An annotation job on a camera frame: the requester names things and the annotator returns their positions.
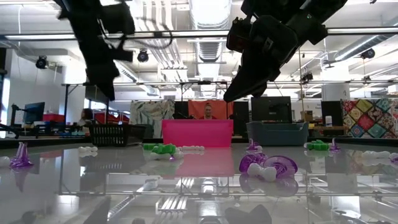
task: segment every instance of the black basket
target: black basket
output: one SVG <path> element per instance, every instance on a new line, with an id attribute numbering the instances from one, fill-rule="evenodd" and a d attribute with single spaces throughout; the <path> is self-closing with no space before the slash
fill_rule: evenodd
<path id="1" fill-rule="evenodd" d="M 95 146 L 124 147 L 142 143 L 145 127 L 132 124 L 94 124 L 90 126 L 91 142 Z"/>

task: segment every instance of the gray bin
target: gray bin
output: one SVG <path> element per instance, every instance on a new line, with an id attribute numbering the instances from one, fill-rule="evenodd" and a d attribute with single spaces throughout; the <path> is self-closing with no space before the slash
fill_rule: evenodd
<path id="1" fill-rule="evenodd" d="M 248 138 L 261 146 L 303 146 L 307 142 L 308 123 L 265 124 L 252 121 L 246 124 Z"/>

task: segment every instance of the pink bin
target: pink bin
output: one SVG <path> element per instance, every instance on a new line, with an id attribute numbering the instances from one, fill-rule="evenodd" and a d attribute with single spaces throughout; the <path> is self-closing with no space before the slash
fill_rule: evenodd
<path id="1" fill-rule="evenodd" d="M 163 143 L 176 146 L 230 147 L 233 120 L 165 119 Z"/>

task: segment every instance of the green toy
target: green toy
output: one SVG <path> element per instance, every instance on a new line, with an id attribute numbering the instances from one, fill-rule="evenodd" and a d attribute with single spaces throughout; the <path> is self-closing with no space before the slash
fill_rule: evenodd
<path id="1" fill-rule="evenodd" d="M 316 150 L 316 151 L 329 150 L 329 144 L 324 143 L 321 140 L 316 140 L 316 141 L 305 143 L 304 147 L 307 148 L 308 150 Z"/>
<path id="2" fill-rule="evenodd" d="M 173 144 L 144 144 L 144 150 L 152 151 L 156 154 L 175 154 L 175 146 Z"/>

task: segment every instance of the black monitor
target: black monitor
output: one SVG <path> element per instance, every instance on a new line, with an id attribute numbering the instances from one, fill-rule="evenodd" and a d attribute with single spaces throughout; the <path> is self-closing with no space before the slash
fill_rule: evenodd
<path id="1" fill-rule="evenodd" d="M 42 121 L 44 114 L 44 102 L 25 105 L 24 122 L 32 124 L 35 121 Z"/>
<path id="2" fill-rule="evenodd" d="M 292 102 L 289 96 L 265 96 L 251 98 L 251 117 L 253 121 L 273 123 L 292 122 Z"/>

